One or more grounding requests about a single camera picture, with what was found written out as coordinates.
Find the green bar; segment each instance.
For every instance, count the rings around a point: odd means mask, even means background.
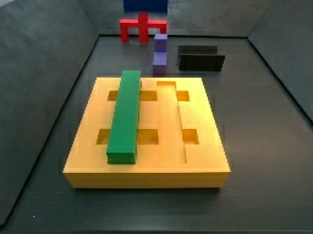
[[[107,162],[134,165],[140,102],[140,71],[124,70],[107,143]]]

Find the yellow board with slots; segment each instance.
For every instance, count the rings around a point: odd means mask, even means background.
[[[222,187],[231,171],[202,79],[140,82],[135,164],[107,163],[120,78],[97,78],[64,165],[71,186]]]

